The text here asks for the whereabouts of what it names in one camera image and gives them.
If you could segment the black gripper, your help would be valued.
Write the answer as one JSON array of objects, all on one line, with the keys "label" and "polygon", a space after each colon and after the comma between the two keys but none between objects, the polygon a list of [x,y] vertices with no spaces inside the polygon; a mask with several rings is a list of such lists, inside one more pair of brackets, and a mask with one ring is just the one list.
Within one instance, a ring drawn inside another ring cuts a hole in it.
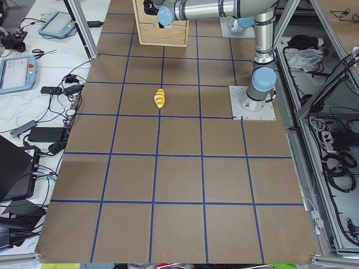
[{"label": "black gripper", "polygon": [[[147,14],[147,15],[156,15],[158,13],[158,9],[154,6],[152,0],[144,0],[143,5],[144,5],[145,14]],[[161,23],[159,23],[159,28],[163,29],[164,26]]]}]

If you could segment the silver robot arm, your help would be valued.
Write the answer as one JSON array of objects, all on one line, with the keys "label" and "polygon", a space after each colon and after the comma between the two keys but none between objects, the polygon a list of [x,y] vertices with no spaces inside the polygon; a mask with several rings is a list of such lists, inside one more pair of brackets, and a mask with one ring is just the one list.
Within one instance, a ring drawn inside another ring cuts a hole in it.
[{"label": "silver robot arm", "polygon": [[253,27],[255,24],[254,17],[240,17],[236,18],[232,16],[227,23],[227,28],[233,33],[240,33],[246,29]]},{"label": "silver robot arm", "polygon": [[240,97],[245,110],[259,112],[267,103],[277,75],[273,63],[274,20],[277,1],[144,1],[144,12],[156,16],[162,26],[197,18],[254,19],[255,55],[250,85]]}]

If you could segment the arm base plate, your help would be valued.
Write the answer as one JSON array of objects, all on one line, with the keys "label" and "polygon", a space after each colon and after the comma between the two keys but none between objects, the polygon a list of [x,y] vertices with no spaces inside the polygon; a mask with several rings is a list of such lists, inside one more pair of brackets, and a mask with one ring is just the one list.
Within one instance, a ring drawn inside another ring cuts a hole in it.
[{"label": "arm base plate", "polygon": [[275,121],[275,111],[271,96],[254,101],[247,96],[247,86],[229,86],[233,120]]},{"label": "arm base plate", "polygon": [[254,39],[254,17],[220,18],[221,35],[223,38]]}]

